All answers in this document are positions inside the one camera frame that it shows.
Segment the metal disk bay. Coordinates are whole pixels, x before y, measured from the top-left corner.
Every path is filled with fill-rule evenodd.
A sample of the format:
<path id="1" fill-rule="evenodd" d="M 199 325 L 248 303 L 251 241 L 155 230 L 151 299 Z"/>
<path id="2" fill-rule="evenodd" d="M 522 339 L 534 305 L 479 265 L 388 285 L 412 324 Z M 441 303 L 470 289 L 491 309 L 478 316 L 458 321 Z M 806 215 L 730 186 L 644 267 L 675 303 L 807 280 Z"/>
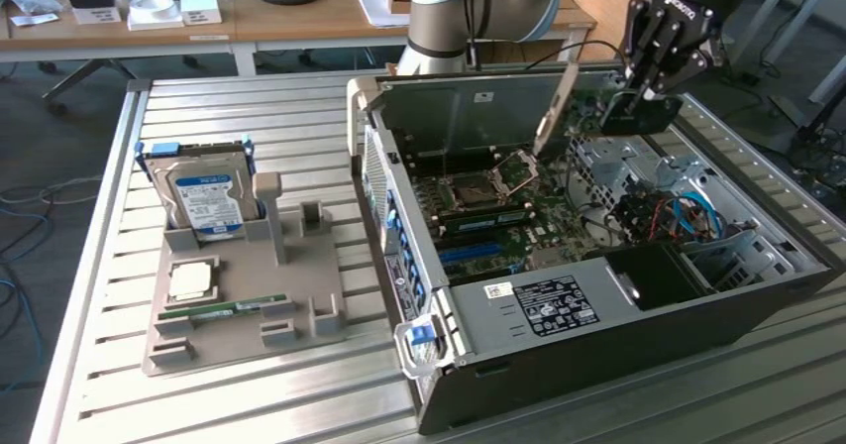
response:
<path id="1" fill-rule="evenodd" d="M 712 291 L 732 290 L 795 273 L 784 255 L 752 230 L 707 243 L 683 244 L 680 253 Z"/>

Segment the silver CPU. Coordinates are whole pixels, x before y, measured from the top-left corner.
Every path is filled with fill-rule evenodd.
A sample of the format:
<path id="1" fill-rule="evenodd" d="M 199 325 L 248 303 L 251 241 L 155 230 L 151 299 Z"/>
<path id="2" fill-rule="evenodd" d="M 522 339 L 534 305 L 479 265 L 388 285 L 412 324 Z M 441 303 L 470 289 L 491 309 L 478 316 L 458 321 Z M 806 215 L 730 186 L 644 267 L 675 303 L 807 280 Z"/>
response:
<path id="1" fill-rule="evenodd" d="M 175 301 L 204 296 L 212 285 L 212 266 L 208 263 L 188 263 L 173 267 L 168 296 Z"/>

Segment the white tape roll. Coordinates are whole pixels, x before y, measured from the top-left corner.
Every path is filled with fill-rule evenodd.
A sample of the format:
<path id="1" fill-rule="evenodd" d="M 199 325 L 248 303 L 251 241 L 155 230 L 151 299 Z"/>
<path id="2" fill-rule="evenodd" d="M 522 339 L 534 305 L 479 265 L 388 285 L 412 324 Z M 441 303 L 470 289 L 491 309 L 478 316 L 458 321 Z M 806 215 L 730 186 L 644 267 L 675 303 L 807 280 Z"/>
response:
<path id="1" fill-rule="evenodd" d="M 173 0 L 132 0 L 129 14 L 141 19 L 164 20 L 179 10 Z"/>

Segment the green RAM stick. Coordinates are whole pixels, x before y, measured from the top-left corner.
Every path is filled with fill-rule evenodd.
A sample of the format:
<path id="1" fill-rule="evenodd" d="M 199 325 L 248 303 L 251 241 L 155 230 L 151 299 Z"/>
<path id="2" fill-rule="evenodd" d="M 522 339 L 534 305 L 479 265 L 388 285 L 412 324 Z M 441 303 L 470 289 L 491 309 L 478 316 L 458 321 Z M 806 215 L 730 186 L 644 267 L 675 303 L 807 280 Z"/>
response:
<path id="1" fill-rule="evenodd" d="M 164 311 L 157 314 L 159 320 L 171 320 L 188 318 L 191 320 L 212 320 L 236 316 L 244 313 L 252 313 L 261 305 L 280 302 L 288 299 L 284 293 L 272 294 L 251 299 L 227 301 L 208 305 L 199 305 Z"/>

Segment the hard disk with blue carrier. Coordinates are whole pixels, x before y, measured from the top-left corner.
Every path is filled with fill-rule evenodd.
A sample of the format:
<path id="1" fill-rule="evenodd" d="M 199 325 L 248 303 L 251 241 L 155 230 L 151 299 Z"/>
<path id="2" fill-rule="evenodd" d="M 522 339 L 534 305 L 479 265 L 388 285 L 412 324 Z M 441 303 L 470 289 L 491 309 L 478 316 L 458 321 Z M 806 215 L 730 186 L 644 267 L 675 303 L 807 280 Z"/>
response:
<path id="1" fill-rule="evenodd" d="M 139 142 L 133 157 L 156 189 L 171 230 L 188 228 L 200 242 L 220 241 L 240 237 L 244 224 L 263 217 L 252 193 L 253 144 L 247 137 L 211 144 Z"/>

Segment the flat white box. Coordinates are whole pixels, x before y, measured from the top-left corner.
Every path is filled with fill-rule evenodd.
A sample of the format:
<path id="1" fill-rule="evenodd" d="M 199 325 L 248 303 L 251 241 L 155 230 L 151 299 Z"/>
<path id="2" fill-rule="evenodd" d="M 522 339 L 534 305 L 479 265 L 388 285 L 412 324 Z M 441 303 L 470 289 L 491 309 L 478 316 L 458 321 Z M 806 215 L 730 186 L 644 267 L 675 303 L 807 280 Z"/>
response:
<path id="1" fill-rule="evenodd" d="M 129 31 L 135 32 L 179 29 L 184 28 L 185 24 L 180 14 L 155 17 L 152 14 L 131 11 L 127 16 L 127 27 Z"/>

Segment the metal socket cover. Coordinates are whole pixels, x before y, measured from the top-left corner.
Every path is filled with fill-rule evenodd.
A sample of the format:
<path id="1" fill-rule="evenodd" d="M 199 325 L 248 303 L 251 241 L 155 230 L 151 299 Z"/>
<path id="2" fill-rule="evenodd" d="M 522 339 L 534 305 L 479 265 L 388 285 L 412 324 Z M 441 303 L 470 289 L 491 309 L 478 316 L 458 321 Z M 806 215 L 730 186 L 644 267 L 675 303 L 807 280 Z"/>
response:
<path id="1" fill-rule="evenodd" d="M 491 169 L 494 188 L 502 198 L 511 197 L 538 177 L 536 159 L 524 149 L 511 152 Z"/>

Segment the green motherboard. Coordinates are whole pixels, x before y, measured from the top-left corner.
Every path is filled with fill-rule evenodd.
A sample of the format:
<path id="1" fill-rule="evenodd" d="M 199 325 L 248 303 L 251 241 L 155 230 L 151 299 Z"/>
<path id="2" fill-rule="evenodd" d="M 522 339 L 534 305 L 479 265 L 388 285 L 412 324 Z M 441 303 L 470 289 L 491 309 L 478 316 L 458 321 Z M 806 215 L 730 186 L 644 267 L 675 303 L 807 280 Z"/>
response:
<path id="1" fill-rule="evenodd" d="M 491 175 L 494 166 L 518 149 L 507 152 L 488 148 L 464 156 L 445 153 L 405 156 L 412 192 L 437 258 L 447 249 L 480 243 L 495 242 L 502 247 L 498 255 L 471 261 L 443 264 L 439 259 L 451 285 L 579 262 L 620 242 L 620 230 L 603 217 L 591 216 L 602 212 L 602 204 L 578 201 L 568 195 L 576 174 L 574 164 L 566 158 L 554 160 L 548 165 L 536 160 L 539 177 L 506 198 L 504 205 L 474 210 L 451 208 L 448 178 L 467 172 Z M 447 233 L 439 225 L 441 215 L 504 207 L 530 209 L 530 219 L 510 226 L 460 233 Z"/>

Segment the white paper stack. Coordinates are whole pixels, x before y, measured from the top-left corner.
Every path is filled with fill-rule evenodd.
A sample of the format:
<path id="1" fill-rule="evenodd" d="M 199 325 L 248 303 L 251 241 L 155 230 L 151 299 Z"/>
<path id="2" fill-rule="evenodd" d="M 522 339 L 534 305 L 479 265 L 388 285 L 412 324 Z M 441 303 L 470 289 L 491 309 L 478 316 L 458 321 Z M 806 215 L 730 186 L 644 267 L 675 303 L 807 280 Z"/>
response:
<path id="1" fill-rule="evenodd" d="M 357 0 L 367 22 L 379 29 L 407 27 L 408 14 L 393 14 L 388 10 L 385 0 Z"/>

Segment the blue expansion slot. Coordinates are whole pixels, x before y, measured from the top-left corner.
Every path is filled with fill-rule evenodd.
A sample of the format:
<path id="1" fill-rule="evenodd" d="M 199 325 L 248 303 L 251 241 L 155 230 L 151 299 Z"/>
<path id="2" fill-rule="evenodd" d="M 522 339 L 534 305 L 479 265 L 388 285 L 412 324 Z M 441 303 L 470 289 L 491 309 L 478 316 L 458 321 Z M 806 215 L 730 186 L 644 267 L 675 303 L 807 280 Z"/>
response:
<path id="1" fill-rule="evenodd" d="M 495 256 L 500 253 L 500 251 L 502 247 L 498 243 L 480 243 L 441 251 L 439 253 L 439 259 L 443 264 L 451 264 L 456 262 L 471 261 L 488 256 Z"/>

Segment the CPU socket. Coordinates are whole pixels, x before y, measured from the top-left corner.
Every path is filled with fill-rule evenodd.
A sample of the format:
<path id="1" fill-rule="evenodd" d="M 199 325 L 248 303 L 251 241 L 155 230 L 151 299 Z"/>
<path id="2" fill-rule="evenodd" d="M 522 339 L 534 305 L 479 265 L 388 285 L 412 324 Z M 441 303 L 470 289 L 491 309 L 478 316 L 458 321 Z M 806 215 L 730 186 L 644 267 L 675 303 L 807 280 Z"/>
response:
<path id="1" fill-rule="evenodd" d="M 447 180 L 447 190 L 454 210 L 474 210 L 502 206 L 506 203 L 504 196 L 486 172 L 452 175 Z"/>

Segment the wooden desk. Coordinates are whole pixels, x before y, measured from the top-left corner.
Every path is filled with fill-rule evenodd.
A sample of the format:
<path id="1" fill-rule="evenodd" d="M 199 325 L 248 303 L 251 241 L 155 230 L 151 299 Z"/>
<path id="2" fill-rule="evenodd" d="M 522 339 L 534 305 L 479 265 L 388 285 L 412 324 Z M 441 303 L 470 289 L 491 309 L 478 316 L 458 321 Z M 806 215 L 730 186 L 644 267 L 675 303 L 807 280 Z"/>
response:
<path id="1" fill-rule="evenodd" d="M 375 27 L 357 0 L 317 0 L 299 6 L 233 0 L 227 20 L 236 71 L 245 76 L 256 74 L 260 52 L 397 46 L 407 35 L 403 26 Z"/>
<path id="2" fill-rule="evenodd" d="M 129 70 L 120 64 L 124 58 L 228 54 L 235 40 L 232 3 L 221 1 L 219 7 L 219 24 L 132 32 L 125 21 L 81 25 L 71 10 L 64 10 L 53 22 L 17 27 L 10 18 L 21 11 L 12 2 L 2 2 L 0 63 L 80 60 L 83 66 L 59 85 L 59 92 L 65 92 L 104 66 L 131 78 Z"/>

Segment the black and white box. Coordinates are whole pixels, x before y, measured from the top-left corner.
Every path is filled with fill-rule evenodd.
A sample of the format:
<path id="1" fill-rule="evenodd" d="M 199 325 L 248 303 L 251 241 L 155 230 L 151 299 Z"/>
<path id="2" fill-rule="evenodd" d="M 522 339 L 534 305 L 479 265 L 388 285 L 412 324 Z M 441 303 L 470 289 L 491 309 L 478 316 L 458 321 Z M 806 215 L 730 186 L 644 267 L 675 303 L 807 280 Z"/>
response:
<path id="1" fill-rule="evenodd" d="M 68 0 L 80 25 L 109 24 L 121 21 L 116 0 Z"/>

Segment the grey parts rack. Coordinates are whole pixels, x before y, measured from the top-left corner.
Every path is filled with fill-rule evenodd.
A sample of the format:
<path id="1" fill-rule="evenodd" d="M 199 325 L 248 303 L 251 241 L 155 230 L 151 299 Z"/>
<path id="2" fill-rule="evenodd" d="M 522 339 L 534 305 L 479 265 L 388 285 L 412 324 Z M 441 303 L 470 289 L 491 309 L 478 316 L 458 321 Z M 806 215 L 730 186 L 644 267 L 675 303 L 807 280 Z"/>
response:
<path id="1" fill-rule="evenodd" d="M 189 229 L 164 233 L 141 362 L 149 377 L 297 352 L 348 337 L 331 214 L 317 201 L 277 210 L 277 173 L 260 172 L 252 182 L 264 215 L 244 224 L 240 237 L 200 243 Z M 211 265 L 211 288 L 200 298 L 175 301 L 168 296 L 171 272 L 188 263 Z M 212 320 L 157 319 L 164 311 L 279 293 L 288 299 L 252 313 Z"/>

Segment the graphics card with metal bracket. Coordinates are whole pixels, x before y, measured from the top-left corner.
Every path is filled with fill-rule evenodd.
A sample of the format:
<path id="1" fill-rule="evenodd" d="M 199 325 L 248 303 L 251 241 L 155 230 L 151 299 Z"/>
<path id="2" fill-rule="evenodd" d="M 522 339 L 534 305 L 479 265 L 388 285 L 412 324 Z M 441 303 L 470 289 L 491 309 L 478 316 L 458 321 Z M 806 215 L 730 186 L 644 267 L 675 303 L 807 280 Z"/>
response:
<path id="1" fill-rule="evenodd" d="M 566 136 L 651 135 L 666 130 L 682 108 L 679 96 L 646 94 L 628 88 L 618 88 L 607 100 L 596 99 L 594 104 L 578 101 L 572 93 L 579 76 L 579 64 L 568 64 L 535 131 L 531 155 L 536 158 L 558 130 Z"/>

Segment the small white labelled box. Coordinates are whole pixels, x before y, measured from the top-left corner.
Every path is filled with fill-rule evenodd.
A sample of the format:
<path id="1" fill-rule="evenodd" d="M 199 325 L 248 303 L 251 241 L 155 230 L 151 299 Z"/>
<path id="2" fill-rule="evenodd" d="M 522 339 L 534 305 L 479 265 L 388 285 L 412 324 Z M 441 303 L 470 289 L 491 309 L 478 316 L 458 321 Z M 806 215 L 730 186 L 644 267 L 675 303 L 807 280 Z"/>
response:
<path id="1" fill-rule="evenodd" d="M 217 0 L 180 0 L 180 13 L 187 26 L 221 23 Z"/>

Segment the open black PC case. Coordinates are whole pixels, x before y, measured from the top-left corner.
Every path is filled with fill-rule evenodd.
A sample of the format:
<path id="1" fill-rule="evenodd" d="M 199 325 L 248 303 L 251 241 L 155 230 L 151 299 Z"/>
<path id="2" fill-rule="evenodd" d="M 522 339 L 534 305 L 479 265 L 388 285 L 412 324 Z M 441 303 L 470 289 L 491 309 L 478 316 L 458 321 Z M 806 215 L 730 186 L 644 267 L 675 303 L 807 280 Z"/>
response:
<path id="1" fill-rule="evenodd" d="M 612 66 L 579 65 L 572 97 L 591 104 L 627 88 Z M 846 224 L 807 198 L 726 123 L 688 95 L 666 130 L 619 137 L 558 130 L 536 158 L 566 158 L 572 199 L 602 204 L 622 232 L 604 253 L 707 243 L 752 230 L 795 273 L 640 310 L 632 321 L 483 360 L 452 310 L 451 285 L 412 192 L 405 156 L 464 156 L 488 148 L 531 154 L 535 131 L 567 66 L 413 76 L 348 85 L 348 135 L 377 282 L 417 429 L 451 430 L 736 342 L 782 309 L 846 274 Z M 411 346 L 412 326 L 437 338 Z"/>

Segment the black fan shroud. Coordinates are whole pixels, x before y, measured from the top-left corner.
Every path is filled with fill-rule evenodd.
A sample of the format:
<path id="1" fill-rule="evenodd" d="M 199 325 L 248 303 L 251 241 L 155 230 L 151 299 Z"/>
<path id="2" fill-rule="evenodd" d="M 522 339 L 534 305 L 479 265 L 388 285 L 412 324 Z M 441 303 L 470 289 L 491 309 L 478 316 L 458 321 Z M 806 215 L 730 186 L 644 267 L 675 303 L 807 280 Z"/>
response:
<path id="1" fill-rule="evenodd" d="M 667 243 L 644 244 L 604 253 L 604 258 L 626 286 L 640 310 L 682 303 L 710 294 L 682 260 L 682 254 Z"/>

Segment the grey power supply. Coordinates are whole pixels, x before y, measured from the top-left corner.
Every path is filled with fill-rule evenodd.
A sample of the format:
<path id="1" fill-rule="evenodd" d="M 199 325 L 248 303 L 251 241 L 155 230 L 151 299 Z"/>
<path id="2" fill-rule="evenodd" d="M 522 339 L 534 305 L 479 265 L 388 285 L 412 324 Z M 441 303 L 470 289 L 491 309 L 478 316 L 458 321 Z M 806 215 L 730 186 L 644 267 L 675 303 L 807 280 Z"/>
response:
<path id="1" fill-rule="evenodd" d="M 602 331 L 640 315 L 639 290 L 604 258 L 460 285 L 451 293 L 479 360 Z"/>

